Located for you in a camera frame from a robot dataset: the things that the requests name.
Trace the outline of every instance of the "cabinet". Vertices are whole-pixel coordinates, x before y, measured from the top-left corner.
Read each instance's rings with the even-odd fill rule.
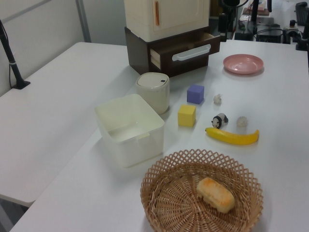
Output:
[[[169,77],[208,65],[219,52],[210,35],[210,0],[124,0],[129,64]]]
[[[209,0],[124,0],[126,27],[146,42],[209,24]]]

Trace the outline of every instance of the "drawer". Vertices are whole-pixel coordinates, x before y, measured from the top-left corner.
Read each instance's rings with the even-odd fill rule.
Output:
[[[150,62],[156,71],[175,76],[208,65],[208,56],[219,52],[220,36],[192,31],[149,46]]]

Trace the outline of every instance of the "purple cube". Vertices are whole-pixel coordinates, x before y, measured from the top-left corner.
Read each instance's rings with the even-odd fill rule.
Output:
[[[204,99],[204,86],[191,85],[187,90],[187,102],[200,104]]]

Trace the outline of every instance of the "small toy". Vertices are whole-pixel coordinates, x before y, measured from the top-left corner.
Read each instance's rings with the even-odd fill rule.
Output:
[[[187,90],[187,102],[200,104],[204,100],[204,86],[191,85]]]
[[[259,130],[256,130],[252,134],[234,134],[217,128],[208,127],[205,131],[214,139],[234,145],[253,144],[259,139]]]
[[[178,110],[178,125],[193,127],[196,119],[196,107],[194,105],[181,105]]]
[[[245,116],[241,116],[237,119],[237,126],[246,127],[248,125],[248,120]]]
[[[213,97],[213,103],[215,103],[216,105],[221,105],[222,103],[221,94],[218,94]]]
[[[220,113],[216,117],[214,117],[211,122],[213,127],[220,129],[220,127],[224,125],[224,123],[228,123],[228,118],[225,114]]]

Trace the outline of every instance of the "toy block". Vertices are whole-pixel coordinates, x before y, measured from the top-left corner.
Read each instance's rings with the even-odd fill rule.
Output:
[[[187,90],[187,102],[200,104],[204,99],[204,86],[191,85]]]
[[[193,127],[196,118],[196,107],[193,105],[181,105],[178,111],[178,125]]]

